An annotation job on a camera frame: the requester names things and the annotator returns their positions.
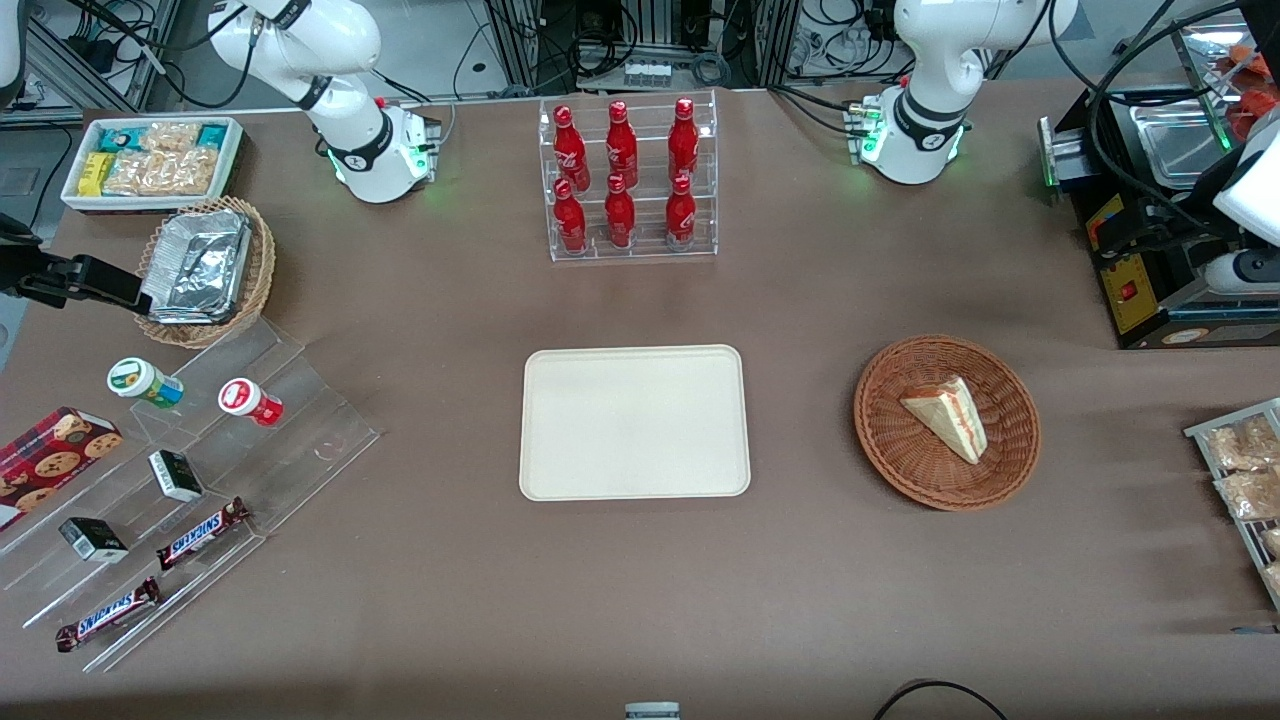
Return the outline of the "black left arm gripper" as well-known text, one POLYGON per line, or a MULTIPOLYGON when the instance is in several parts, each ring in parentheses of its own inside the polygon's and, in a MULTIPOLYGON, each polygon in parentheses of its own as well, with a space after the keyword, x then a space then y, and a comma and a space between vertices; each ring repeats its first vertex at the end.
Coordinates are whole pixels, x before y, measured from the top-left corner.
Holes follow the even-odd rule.
POLYGON ((1126 206, 1137 223, 1137 231, 1126 246, 1126 255, 1164 251, 1189 243, 1217 241, 1215 213, 1210 205, 1193 195, 1178 195, 1170 208, 1151 197, 1138 197, 1126 206))

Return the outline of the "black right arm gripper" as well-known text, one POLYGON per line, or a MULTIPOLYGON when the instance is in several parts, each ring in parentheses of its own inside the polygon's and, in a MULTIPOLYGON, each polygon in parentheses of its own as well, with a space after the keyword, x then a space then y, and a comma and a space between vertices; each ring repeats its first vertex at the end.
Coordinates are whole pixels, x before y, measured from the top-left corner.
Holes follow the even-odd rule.
POLYGON ((142 307, 142 279, 90 255, 70 260, 46 252, 24 223, 1 214, 1 292, 50 307, 67 300, 95 300, 118 307, 142 307))

